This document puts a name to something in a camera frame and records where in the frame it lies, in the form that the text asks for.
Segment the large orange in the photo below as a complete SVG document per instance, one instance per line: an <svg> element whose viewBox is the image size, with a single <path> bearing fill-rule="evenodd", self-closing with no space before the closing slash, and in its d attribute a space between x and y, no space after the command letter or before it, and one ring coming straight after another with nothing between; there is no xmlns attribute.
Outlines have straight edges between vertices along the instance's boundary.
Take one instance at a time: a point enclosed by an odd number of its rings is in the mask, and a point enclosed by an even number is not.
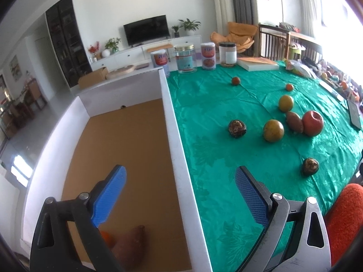
<svg viewBox="0 0 363 272"><path fill-rule="evenodd" d="M106 231L103 231L103 230L100 230L100 234L103 238L103 240L105 241L106 245L112 249L116 243L116 240L114 238L113 235L111 235L110 233L106 232Z"/></svg>

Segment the purple sweet potato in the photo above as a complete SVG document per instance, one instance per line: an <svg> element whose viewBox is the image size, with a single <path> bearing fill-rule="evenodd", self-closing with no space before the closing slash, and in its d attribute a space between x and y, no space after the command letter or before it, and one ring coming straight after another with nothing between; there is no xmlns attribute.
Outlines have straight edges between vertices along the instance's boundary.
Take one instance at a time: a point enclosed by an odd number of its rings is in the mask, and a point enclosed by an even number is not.
<svg viewBox="0 0 363 272"><path fill-rule="evenodd" d="M304 130L302 118L295 112L288 111L286 114L286 121L289 128L296 132L302 133Z"/></svg>

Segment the red apple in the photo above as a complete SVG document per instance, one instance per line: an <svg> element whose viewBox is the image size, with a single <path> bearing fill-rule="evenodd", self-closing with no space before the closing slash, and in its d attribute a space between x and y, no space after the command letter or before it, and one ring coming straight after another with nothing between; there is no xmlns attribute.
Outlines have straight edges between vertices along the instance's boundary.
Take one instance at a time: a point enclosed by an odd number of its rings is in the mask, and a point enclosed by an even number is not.
<svg viewBox="0 0 363 272"><path fill-rule="evenodd" d="M317 111L308 111L303 115L304 134L314 137L321 133L324 127L324 119Z"/></svg>

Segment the small tangerine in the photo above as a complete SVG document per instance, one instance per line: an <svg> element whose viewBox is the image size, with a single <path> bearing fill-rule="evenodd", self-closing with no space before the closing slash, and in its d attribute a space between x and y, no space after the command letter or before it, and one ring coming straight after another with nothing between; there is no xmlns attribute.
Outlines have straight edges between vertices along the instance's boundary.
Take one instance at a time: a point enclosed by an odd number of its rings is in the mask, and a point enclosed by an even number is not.
<svg viewBox="0 0 363 272"><path fill-rule="evenodd" d="M291 92L293 89L294 89L294 86L292 84L287 84L285 86L285 89L288 91L288 92Z"/></svg>

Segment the sweet potato in box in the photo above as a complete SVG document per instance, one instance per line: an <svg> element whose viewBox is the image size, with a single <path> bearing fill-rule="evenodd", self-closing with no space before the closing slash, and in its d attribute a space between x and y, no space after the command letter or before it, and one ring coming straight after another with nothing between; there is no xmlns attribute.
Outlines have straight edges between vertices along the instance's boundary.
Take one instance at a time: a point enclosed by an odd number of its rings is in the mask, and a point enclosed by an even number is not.
<svg viewBox="0 0 363 272"><path fill-rule="evenodd" d="M125 271L130 271L136 269L142 263L145 250L145 226L139 225L122 235L111 251L121 267Z"/></svg>

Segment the green-yellow round fruit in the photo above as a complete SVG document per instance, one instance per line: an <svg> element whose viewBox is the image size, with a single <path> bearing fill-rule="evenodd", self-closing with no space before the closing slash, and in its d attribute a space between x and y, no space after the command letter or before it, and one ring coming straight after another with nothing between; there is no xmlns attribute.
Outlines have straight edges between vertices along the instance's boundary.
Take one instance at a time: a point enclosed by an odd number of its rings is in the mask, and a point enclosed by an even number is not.
<svg viewBox="0 0 363 272"><path fill-rule="evenodd" d="M263 128L263 137L270 143L280 141L284 137L284 127L281 122L275 119L268 120Z"/></svg>

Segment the dark brown passion fruit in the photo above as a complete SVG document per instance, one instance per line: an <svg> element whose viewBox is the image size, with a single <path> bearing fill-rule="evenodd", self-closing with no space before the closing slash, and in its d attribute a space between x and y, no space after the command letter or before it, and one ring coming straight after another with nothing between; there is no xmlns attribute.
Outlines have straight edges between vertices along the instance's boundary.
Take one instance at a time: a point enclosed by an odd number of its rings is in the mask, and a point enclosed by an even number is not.
<svg viewBox="0 0 363 272"><path fill-rule="evenodd" d="M240 138L246 134L247 126L240 120L232 120L228 125L228 131L232 137Z"/></svg>

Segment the white cardboard box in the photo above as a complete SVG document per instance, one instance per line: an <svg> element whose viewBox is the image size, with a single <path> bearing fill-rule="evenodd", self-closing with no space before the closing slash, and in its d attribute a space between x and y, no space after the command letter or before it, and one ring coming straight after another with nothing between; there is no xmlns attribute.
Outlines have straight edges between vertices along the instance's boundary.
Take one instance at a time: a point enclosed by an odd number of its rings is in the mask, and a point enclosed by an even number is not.
<svg viewBox="0 0 363 272"><path fill-rule="evenodd" d="M90 191L116 166L125 186L101 229L146 228L141 271L211 271L167 79L161 68L83 90L50 134L28 184L21 239L31 247L46 198Z"/></svg>

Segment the green tablecloth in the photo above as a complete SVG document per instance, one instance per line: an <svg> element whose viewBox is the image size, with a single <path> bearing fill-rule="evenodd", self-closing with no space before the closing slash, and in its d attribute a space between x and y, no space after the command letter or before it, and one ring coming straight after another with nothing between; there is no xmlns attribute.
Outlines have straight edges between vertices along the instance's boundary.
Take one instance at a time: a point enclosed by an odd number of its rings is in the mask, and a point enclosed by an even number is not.
<svg viewBox="0 0 363 272"><path fill-rule="evenodd" d="M233 77L241 83L232 85ZM214 271L235 271L262 231L236 187L239 166L287 199L315 197L322 213L356 171L362 131L351 126L348 110L316 80L284 66L261 72L217 66L191 74L172 72L167 83ZM317 111L324 127L315 137L286 129L280 141L269 143L263 128L271 119L285 122L278 102L287 84L294 86L294 112ZM246 124L244 136L230 135L232 120ZM312 176L302 173L306 158L319 162Z"/></svg>

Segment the red cushion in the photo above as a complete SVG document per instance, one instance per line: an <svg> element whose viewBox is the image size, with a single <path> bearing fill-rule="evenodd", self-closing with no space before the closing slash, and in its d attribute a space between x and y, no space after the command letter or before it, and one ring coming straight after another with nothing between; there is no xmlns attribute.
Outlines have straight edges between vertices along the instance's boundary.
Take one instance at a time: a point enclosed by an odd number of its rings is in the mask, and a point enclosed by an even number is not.
<svg viewBox="0 0 363 272"><path fill-rule="evenodd" d="M332 266L351 246L362 227L362 192L362 185L346 185L324 218Z"/></svg>

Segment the brown cardboard box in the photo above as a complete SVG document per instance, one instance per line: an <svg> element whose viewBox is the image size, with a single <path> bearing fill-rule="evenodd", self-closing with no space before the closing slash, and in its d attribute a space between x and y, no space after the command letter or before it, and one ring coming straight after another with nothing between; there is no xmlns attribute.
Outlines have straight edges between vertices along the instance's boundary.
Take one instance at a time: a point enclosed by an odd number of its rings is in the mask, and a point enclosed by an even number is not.
<svg viewBox="0 0 363 272"><path fill-rule="evenodd" d="M83 75L78 80L79 88L81 90L84 90L86 88L97 85L106 80L107 74L108 74L108 68L103 67L86 75Z"/></svg>

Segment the small brown-red fruit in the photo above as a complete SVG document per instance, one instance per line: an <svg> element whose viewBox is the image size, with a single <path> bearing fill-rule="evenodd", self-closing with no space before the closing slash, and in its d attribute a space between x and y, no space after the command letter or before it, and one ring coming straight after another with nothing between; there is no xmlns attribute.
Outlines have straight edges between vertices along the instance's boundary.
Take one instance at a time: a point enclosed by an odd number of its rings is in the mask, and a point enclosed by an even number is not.
<svg viewBox="0 0 363 272"><path fill-rule="evenodd" d="M233 77L231 80L232 85L239 85L241 83L239 77Z"/></svg>

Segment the black tablet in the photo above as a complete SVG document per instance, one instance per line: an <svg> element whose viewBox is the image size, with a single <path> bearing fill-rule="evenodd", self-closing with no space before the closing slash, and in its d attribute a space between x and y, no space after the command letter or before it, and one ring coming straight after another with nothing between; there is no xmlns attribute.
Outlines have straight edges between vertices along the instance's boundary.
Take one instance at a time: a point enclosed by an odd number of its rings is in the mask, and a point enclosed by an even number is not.
<svg viewBox="0 0 363 272"><path fill-rule="evenodd" d="M351 100L347 100L347 105L351 125L354 128L361 130L361 119L357 106Z"/></svg>

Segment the white flat book box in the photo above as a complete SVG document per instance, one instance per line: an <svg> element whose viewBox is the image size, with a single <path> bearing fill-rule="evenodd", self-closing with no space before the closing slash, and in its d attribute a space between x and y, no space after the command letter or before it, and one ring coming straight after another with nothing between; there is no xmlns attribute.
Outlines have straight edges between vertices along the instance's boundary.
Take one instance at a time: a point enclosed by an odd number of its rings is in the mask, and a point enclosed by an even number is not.
<svg viewBox="0 0 363 272"><path fill-rule="evenodd" d="M263 57L237 58L237 64L246 71L273 71L279 69L279 65L275 61Z"/></svg>

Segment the white plastic bag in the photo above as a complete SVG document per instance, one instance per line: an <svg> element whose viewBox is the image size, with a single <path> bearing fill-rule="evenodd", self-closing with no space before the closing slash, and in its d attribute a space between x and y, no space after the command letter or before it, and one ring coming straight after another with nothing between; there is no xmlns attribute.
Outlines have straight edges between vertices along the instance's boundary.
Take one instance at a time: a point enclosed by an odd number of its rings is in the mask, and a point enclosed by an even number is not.
<svg viewBox="0 0 363 272"><path fill-rule="evenodd" d="M307 79L316 78L315 73L309 67L296 60L285 60L285 69L300 77Z"/></svg>

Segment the white tv cabinet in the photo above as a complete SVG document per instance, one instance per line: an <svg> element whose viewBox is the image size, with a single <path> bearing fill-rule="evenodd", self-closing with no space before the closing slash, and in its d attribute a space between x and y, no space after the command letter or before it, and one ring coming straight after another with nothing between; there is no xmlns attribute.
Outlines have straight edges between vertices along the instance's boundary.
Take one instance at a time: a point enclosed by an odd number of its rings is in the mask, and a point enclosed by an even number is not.
<svg viewBox="0 0 363 272"><path fill-rule="evenodd" d="M159 49L165 49L169 59L175 58L174 46L180 44L193 44L196 53L201 52L201 35L185 36L153 42L150 44L142 44L138 47L130 47L118 51L110 56L102 58L91 63L92 71L106 67L108 71L113 71L128 65L139 65L151 61L151 52Z"/></svg>

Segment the red-label white can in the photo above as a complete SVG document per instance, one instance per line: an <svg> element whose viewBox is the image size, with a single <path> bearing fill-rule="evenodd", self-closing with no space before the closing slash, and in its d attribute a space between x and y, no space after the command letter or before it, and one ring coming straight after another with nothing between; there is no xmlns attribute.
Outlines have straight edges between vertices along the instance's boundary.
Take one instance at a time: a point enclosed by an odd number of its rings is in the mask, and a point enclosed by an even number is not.
<svg viewBox="0 0 363 272"><path fill-rule="evenodd" d="M169 77L169 60L167 58L166 51L164 49L150 53L151 61L155 68L162 68L166 77Z"/></svg>

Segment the black-lid white jar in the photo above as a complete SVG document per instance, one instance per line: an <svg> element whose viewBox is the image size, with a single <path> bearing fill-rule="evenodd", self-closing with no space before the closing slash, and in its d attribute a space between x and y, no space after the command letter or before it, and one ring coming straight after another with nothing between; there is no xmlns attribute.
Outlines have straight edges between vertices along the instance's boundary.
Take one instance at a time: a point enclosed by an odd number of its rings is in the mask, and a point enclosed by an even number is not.
<svg viewBox="0 0 363 272"><path fill-rule="evenodd" d="M234 42L219 43L220 65L223 67L234 67L237 63L237 50Z"/></svg>

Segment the wooden railing crib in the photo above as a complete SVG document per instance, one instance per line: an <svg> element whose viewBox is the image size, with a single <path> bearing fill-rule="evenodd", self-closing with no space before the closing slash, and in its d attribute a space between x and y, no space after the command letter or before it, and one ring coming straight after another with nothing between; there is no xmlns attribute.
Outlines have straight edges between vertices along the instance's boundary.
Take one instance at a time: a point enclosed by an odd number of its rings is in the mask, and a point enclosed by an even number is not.
<svg viewBox="0 0 363 272"><path fill-rule="evenodd" d="M258 56L274 61L307 57L315 63L323 57L322 46L313 37L263 24L258 31Z"/></svg>

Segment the red-label can with food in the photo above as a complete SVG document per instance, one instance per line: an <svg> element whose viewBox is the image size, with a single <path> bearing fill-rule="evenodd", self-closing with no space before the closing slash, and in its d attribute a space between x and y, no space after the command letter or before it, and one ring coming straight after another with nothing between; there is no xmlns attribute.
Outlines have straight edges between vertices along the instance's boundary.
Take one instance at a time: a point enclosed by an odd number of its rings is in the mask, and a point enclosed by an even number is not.
<svg viewBox="0 0 363 272"><path fill-rule="evenodd" d="M206 42L201 44L202 68L206 70L214 70L216 68L215 44Z"/></svg>

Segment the wooden stool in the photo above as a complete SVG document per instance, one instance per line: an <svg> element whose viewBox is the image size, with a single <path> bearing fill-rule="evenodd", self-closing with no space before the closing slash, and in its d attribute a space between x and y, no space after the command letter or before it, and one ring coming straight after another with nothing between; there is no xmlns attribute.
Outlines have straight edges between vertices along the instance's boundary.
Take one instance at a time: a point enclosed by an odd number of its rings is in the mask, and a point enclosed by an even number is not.
<svg viewBox="0 0 363 272"><path fill-rule="evenodd" d="M152 53L152 52L156 52L156 51L160 51L162 49L164 49L166 51L167 54L167 58L170 61L170 54L169 54L169 50L172 49L174 46L172 44L164 44L161 46L156 46L156 47L152 47L152 48L148 48L146 50L147 53Z"/></svg>

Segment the black bookshelf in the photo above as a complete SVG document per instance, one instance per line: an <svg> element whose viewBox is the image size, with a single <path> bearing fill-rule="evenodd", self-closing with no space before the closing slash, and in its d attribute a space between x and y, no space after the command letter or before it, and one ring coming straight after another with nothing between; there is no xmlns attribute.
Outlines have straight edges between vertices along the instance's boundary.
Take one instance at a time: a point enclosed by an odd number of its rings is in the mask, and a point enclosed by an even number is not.
<svg viewBox="0 0 363 272"><path fill-rule="evenodd" d="M92 71L76 21L73 0L59 0L46 11L50 39L69 87Z"/></svg>

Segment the teal-label glass jar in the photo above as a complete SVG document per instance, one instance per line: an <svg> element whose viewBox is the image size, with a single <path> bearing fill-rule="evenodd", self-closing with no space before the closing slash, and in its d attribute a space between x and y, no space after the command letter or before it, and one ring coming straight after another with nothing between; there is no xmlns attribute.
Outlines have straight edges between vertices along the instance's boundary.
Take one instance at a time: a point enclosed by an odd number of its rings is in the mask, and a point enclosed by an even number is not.
<svg viewBox="0 0 363 272"><path fill-rule="evenodd" d="M183 43L174 46L177 69L180 74L193 73L197 70L194 44Z"/></svg>

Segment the orange lounge chair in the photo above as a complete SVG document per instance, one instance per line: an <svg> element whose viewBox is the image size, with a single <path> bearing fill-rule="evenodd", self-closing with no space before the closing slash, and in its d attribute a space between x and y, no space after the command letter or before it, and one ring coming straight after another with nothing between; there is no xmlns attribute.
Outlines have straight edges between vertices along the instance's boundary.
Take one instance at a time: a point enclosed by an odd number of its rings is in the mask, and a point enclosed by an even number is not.
<svg viewBox="0 0 363 272"><path fill-rule="evenodd" d="M254 37L258 31L258 27L255 25L236 22L228 22L227 29L227 36L213 32L210 35L210 40L217 45L221 42L233 42L236 44L238 53L248 50L253 45Z"/></svg>

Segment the black television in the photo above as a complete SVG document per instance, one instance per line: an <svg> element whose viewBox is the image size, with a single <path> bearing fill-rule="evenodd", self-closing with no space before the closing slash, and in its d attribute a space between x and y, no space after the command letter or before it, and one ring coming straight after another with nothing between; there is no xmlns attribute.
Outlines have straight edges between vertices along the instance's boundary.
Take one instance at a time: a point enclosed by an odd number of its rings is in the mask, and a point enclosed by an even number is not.
<svg viewBox="0 0 363 272"><path fill-rule="evenodd" d="M135 46L146 41L170 37L166 15L145 18L124 25L127 43Z"/></svg>

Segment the potted green plant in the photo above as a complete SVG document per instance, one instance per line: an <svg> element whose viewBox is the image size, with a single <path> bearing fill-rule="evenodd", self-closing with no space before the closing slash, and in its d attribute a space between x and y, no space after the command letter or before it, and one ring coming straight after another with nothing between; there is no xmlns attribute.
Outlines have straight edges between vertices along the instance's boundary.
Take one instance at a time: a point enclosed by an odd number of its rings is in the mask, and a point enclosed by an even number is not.
<svg viewBox="0 0 363 272"><path fill-rule="evenodd" d="M180 26L184 29L185 34L187 36L193 36L195 35L195 32L199 29L201 26L201 22L197 20L190 20L187 18L186 20L179 20Z"/></svg>

